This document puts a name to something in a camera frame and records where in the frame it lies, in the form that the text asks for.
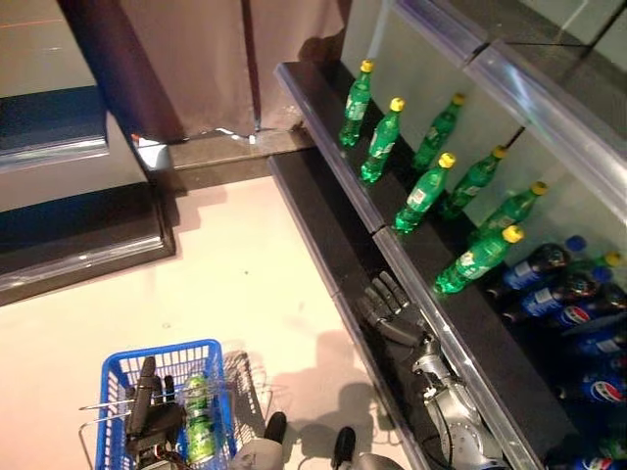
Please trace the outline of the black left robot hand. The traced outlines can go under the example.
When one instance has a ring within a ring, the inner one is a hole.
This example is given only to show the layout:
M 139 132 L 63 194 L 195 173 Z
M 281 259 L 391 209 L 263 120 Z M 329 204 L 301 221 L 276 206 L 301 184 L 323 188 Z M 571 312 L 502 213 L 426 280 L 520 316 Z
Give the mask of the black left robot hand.
M 173 396 L 163 398 L 156 359 L 144 359 L 135 386 L 130 414 L 125 422 L 125 449 L 134 458 L 154 447 L 174 449 L 184 422 L 184 409 Z

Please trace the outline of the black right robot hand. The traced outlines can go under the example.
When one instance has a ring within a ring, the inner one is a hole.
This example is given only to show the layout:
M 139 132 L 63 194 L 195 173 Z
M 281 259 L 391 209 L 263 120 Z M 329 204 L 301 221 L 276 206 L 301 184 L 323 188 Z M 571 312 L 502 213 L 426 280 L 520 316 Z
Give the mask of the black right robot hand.
M 439 340 L 418 307 L 387 271 L 381 271 L 364 288 L 358 306 L 363 322 L 386 340 L 406 348 L 418 348 L 422 353 L 440 350 Z

